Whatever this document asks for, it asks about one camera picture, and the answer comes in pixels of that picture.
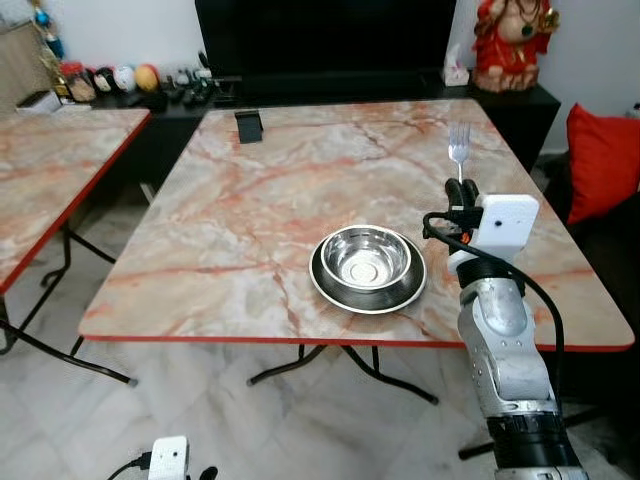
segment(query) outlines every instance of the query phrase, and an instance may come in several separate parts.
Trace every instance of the red pillow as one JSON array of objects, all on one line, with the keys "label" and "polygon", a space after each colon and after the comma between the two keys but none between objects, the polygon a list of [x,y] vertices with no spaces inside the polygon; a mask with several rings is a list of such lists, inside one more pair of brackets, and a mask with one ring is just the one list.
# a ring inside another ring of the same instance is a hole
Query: red pillow
[{"label": "red pillow", "polygon": [[567,118],[573,203],[568,223],[606,214],[638,189],[640,120],[596,117],[576,104]]}]

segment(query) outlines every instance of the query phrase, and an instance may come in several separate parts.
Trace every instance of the fork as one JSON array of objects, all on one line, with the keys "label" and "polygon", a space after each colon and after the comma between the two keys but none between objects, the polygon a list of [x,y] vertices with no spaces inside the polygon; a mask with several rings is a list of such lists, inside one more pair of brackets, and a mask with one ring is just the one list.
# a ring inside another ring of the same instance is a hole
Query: fork
[{"label": "fork", "polygon": [[471,124],[452,122],[449,125],[449,158],[458,164],[458,181],[462,183],[462,165],[469,158]]}]

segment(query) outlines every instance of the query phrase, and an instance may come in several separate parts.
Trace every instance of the tiled floor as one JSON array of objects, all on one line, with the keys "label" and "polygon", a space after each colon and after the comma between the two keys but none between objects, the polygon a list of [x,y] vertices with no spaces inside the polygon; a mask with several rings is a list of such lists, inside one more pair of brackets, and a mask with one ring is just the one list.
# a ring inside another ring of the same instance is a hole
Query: tiled floor
[{"label": "tiled floor", "polygon": [[[117,255],[143,213],[119,204],[92,215],[80,233]],[[50,242],[11,289],[13,318],[26,314],[61,253],[59,239]],[[29,333],[68,350],[109,267],[73,245],[72,267]],[[130,388],[19,343],[0,358],[0,478],[102,480],[156,438],[177,434],[189,438],[193,480],[209,465],[235,480],[493,478],[491,455],[457,458],[460,447],[487,439],[465,352],[381,354],[385,373],[434,392],[441,404],[377,383],[336,348],[248,387],[249,376],[290,361],[296,348],[85,343],[80,357],[135,376],[140,384]],[[591,434],[571,438],[591,478],[628,478],[593,448]]]}]

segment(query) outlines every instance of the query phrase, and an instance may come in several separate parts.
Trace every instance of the stainless steel bowl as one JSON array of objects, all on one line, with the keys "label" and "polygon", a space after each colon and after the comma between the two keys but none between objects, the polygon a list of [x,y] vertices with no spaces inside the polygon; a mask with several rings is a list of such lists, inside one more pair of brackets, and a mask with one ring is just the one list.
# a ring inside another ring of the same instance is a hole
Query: stainless steel bowl
[{"label": "stainless steel bowl", "polygon": [[352,225],[327,237],[320,258],[335,282],[361,293],[373,293],[407,274],[411,253],[407,243],[388,228]]},{"label": "stainless steel bowl", "polygon": [[322,247],[329,237],[318,244],[309,260],[311,281],[320,294],[340,308],[355,313],[390,313],[415,301],[426,285],[427,267],[418,248],[407,238],[401,237],[409,249],[409,269],[398,282],[382,290],[359,292],[337,282],[322,265]]}]

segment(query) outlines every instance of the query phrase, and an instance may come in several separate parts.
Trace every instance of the black tv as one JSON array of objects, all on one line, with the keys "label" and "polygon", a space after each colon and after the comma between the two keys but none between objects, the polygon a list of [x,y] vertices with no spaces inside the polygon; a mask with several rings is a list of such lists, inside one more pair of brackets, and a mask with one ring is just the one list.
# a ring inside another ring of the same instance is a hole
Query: black tv
[{"label": "black tv", "polygon": [[456,0],[196,0],[214,75],[442,67]]}]

